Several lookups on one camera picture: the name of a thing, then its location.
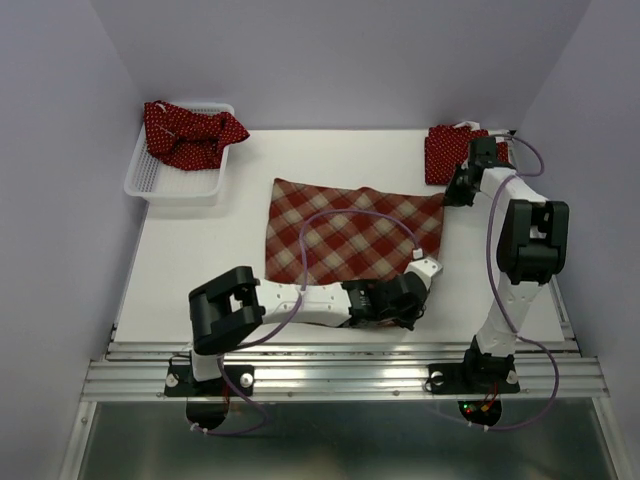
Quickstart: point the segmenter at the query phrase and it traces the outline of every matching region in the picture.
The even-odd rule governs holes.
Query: folded red cloth
[[[448,185],[456,165],[462,165],[469,154],[469,141],[489,135],[487,130],[471,130],[464,126],[438,125],[429,129],[424,139],[424,179],[427,185]],[[509,162],[509,147],[498,143],[498,159]]]
[[[220,168],[224,147],[249,137],[228,112],[205,115],[160,101],[144,104],[144,128],[148,152],[182,170]]]
[[[266,240],[266,278],[302,282],[298,234],[304,221],[325,210],[358,208],[391,215],[413,231],[423,252],[437,257],[442,236],[442,194],[430,197],[346,190],[276,178]],[[327,215],[306,229],[310,285],[353,279],[390,280],[403,273],[414,248],[392,221],[358,214]]]

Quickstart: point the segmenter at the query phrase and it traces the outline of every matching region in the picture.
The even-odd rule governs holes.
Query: wall
[[[588,0],[92,0],[145,99],[251,128],[519,125]]]
[[[567,201],[559,281],[580,345],[598,355],[640,458],[640,3],[594,0],[520,129],[547,157],[536,186]]]
[[[0,472],[57,478],[140,225],[140,99],[85,0],[0,11]]]

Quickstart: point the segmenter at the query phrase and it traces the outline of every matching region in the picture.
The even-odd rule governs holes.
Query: white basket
[[[233,107],[224,103],[175,103],[175,105],[207,115],[220,112],[229,112],[232,115],[234,113]],[[133,197],[142,197],[154,205],[213,205],[224,179],[229,155],[228,148],[225,147],[222,153],[219,169],[187,172],[165,165],[149,154],[143,124],[127,171],[124,191]]]

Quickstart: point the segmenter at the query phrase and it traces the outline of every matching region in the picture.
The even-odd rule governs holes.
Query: white table
[[[442,192],[443,187],[424,183],[425,134],[423,130],[252,132],[246,142],[231,147],[225,185],[214,207],[149,208],[114,341],[186,344],[191,340],[189,291],[238,265],[250,265],[256,276],[264,275],[265,232],[276,177],[411,195]],[[472,208],[446,209],[439,257],[444,272],[415,331],[289,325],[273,342],[470,342],[492,301],[483,256],[489,205],[478,195]],[[497,232],[501,224],[502,218],[496,218]],[[250,339],[271,328],[260,327]],[[543,342],[563,340],[548,287],[532,304],[522,333]]]

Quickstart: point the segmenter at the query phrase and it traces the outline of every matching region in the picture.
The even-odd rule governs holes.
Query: glass panel
[[[543,401],[503,402],[501,424]],[[103,404],[80,478],[99,479],[607,479],[615,478],[589,399],[559,400],[538,424],[483,433],[429,412],[455,402],[279,404],[245,437],[192,433],[184,404]],[[238,402],[225,429],[251,425]]]

